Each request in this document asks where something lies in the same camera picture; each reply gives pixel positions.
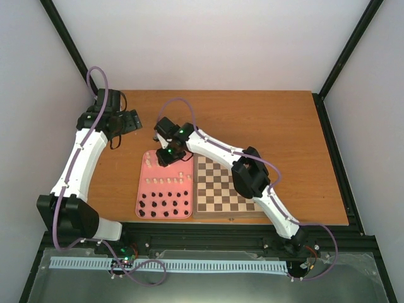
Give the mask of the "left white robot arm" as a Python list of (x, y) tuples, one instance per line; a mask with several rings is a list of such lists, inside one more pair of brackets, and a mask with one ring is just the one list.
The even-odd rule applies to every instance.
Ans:
[(88, 190), (105, 147), (114, 149), (114, 138), (121, 139), (142, 125), (138, 113), (127, 110), (123, 92), (100, 89), (97, 97), (78, 118), (66, 166), (50, 194), (39, 196), (37, 209), (52, 235), (107, 240), (117, 254), (124, 254), (130, 250), (130, 236), (122, 232), (122, 223), (102, 218), (88, 204)]

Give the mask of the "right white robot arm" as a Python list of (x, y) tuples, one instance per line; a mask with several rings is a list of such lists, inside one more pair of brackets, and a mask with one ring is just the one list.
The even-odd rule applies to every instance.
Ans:
[(186, 153), (193, 153), (229, 169), (236, 192), (261, 207), (283, 239), (285, 252), (291, 256), (300, 252), (307, 234), (277, 196), (269, 178), (267, 164), (257, 149), (251, 146), (242, 149), (227, 145), (191, 123), (179, 126), (167, 117), (158, 120), (154, 131), (154, 140), (161, 144), (156, 152), (160, 166), (167, 167), (182, 160)]

